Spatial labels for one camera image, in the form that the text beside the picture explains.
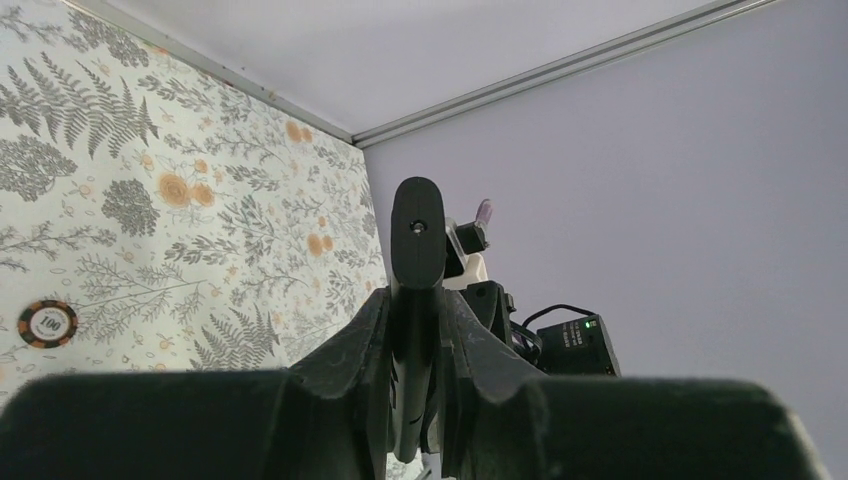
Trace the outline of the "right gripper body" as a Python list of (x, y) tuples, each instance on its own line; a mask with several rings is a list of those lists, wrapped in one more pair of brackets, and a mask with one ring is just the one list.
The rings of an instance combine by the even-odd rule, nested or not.
[(473, 283), (460, 290), (478, 321), (500, 341), (513, 345), (511, 314), (516, 311), (514, 299), (495, 281)]

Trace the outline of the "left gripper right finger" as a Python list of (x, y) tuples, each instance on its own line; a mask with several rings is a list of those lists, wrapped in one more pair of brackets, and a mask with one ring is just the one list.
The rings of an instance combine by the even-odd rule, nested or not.
[(552, 376), (442, 317), (442, 462), (457, 479), (825, 479), (800, 418), (736, 380)]

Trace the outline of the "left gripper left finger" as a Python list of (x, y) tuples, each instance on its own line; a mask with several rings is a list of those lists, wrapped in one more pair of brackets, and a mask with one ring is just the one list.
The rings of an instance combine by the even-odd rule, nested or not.
[(289, 368), (53, 375), (1, 416), (5, 479), (382, 479), (389, 295)]

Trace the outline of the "black remote control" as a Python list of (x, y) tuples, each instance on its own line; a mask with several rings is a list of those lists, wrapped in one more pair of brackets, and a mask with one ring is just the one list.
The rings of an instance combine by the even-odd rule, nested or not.
[(444, 208), (433, 181), (411, 177), (399, 185), (390, 232), (393, 453), (409, 463), (419, 448), (443, 303)]

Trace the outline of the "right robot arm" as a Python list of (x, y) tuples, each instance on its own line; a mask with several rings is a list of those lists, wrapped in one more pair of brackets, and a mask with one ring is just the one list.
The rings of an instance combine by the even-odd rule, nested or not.
[[(478, 321), (502, 343), (548, 375), (621, 375), (619, 362), (602, 317), (568, 304), (544, 308), (522, 322), (511, 319), (516, 311), (513, 297), (494, 281), (470, 284), (459, 290)], [(575, 319), (542, 327), (531, 324), (556, 311), (568, 311)]]

